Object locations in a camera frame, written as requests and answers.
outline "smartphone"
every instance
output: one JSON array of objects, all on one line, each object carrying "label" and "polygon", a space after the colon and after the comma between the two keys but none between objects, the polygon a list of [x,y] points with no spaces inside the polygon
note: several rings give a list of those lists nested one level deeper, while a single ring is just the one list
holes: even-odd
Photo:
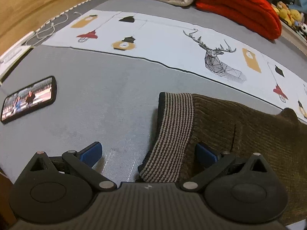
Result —
[{"label": "smartphone", "polygon": [[1,110],[1,122],[6,124],[36,111],[56,100],[56,79],[49,76],[7,96]]}]

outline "wooden bed frame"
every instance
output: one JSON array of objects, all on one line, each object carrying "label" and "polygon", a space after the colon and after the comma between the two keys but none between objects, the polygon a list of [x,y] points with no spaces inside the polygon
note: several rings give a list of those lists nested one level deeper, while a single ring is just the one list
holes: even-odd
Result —
[{"label": "wooden bed frame", "polygon": [[45,21],[85,0],[0,0],[0,55]]}]

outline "teal fabric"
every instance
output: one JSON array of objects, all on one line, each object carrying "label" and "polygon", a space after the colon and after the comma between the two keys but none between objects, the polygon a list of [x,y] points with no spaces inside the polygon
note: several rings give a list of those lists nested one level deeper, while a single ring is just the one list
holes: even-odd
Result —
[{"label": "teal fabric", "polygon": [[299,0],[300,6],[298,5],[289,5],[290,9],[296,9],[300,12],[307,13],[307,0]]}]

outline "red knit fabric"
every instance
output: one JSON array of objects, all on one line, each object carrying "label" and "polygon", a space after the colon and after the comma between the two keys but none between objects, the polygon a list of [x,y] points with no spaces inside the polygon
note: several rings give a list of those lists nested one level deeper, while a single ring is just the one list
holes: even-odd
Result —
[{"label": "red knit fabric", "polygon": [[269,40],[281,35],[279,17],[266,0],[197,0],[196,6],[225,16]]}]

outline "video on phone screen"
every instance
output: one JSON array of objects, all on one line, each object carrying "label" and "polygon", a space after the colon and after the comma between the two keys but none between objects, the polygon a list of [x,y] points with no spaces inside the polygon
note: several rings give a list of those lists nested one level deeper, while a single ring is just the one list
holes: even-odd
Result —
[{"label": "video on phone screen", "polygon": [[4,101],[2,120],[51,99],[51,89],[50,77],[7,97]]}]

